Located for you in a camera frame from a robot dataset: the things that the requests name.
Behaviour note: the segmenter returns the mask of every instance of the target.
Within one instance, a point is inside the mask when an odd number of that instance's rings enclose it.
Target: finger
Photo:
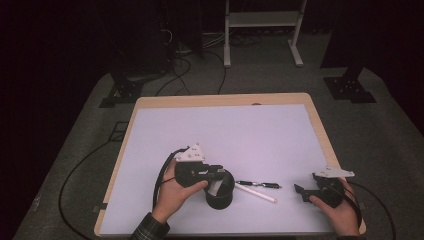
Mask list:
[[[332,207],[328,206],[325,202],[323,202],[321,199],[319,199],[317,196],[314,196],[314,195],[311,195],[309,197],[309,200],[311,200],[311,202],[313,204],[315,204],[315,206],[320,208],[321,211],[323,211],[325,215],[327,215],[331,218],[331,216],[334,213],[334,209]]]
[[[202,190],[208,185],[208,181],[203,180],[201,182],[198,182],[190,187],[184,188],[184,192],[187,197],[190,197],[191,195],[197,193],[198,191]]]

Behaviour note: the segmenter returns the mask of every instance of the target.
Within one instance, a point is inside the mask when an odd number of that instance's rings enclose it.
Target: white bracket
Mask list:
[[[346,171],[337,167],[327,166],[325,169],[315,172],[316,176],[326,177],[326,178],[336,178],[336,177],[354,177],[355,173],[352,171]]]
[[[194,144],[177,157],[177,162],[199,162],[204,160],[205,156],[203,155],[202,149],[200,149],[199,143]]]

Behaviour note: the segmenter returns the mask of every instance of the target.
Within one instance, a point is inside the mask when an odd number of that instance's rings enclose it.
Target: white marker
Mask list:
[[[236,188],[238,188],[238,189],[241,189],[241,190],[243,190],[243,191],[246,191],[246,192],[248,192],[248,193],[251,193],[251,194],[253,194],[253,195],[256,195],[256,196],[258,196],[258,197],[260,197],[260,198],[263,198],[263,199],[265,199],[265,200],[268,200],[268,201],[270,201],[270,202],[273,202],[273,203],[276,203],[276,202],[277,202],[277,199],[275,199],[275,198],[272,198],[272,197],[267,196],[267,195],[265,195],[265,194],[263,194],[263,193],[260,193],[260,192],[254,191],[254,190],[252,190],[252,189],[250,189],[250,188],[248,188],[248,187],[245,187],[245,186],[243,186],[243,185],[240,185],[240,184],[238,184],[238,183],[236,183],[236,184],[235,184],[235,186],[236,186]]]

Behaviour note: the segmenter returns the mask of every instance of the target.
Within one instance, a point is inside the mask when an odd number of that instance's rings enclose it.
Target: hand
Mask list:
[[[162,183],[156,207],[152,211],[152,217],[163,224],[166,223],[172,214],[181,208],[187,198],[208,185],[208,182],[204,180],[193,186],[184,188],[173,179],[175,177],[175,164],[175,159],[172,159],[163,176],[163,181],[171,180]]]
[[[345,181],[340,179],[346,191],[346,195],[355,202],[352,187]],[[339,236],[359,236],[359,226],[356,213],[346,200],[336,208],[332,208],[324,203],[316,196],[310,196],[309,200],[315,206],[319,207],[325,215],[330,219],[330,223]]]

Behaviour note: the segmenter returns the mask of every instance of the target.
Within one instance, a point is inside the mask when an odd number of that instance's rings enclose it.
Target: gray carpet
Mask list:
[[[301,34],[298,42],[305,65],[294,65],[288,36],[264,37],[248,48],[232,48],[232,67],[227,69],[221,94],[306,92],[311,95],[341,166],[352,170],[352,181],[377,194],[390,210],[398,239],[422,239],[424,236],[424,139],[389,94],[384,82],[364,69],[360,82],[377,103],[352,104],[335,101],[323,77],[340,76],[345,69],[320,69],[329,39],[328,34]],[[222,47],[210,51],[222,56]],[[192,95],[217,94],[224,69],[220,60],[205,53],[185,57],[190,71],[182,78]],[[177,73],[187,63],[176,67]],[[168,74],[147,83],[143,96],[154,96],[160,87],[174,78]],[[54,165],[40,189],[40,200],[29,210],[15,239],[80,239],[62,221],[58,195],[70,171],[91,151],[108,141],[117,121],[129,121],[134,104],[98,108],[112,87],[105,75],[93,89]],[[160,95],[187,95],[181,81],[174,81]],[[87,158],[73,173],[63,192],[64,213],[69,222],[90,238],[99,206],[120,150],[120,142],[111,142]],[[366,191],[354,187],[366,205],[363,217],[368,239],[391,239],[389,220],[380,204]],[[299,240],[334,239],[300,236]]]

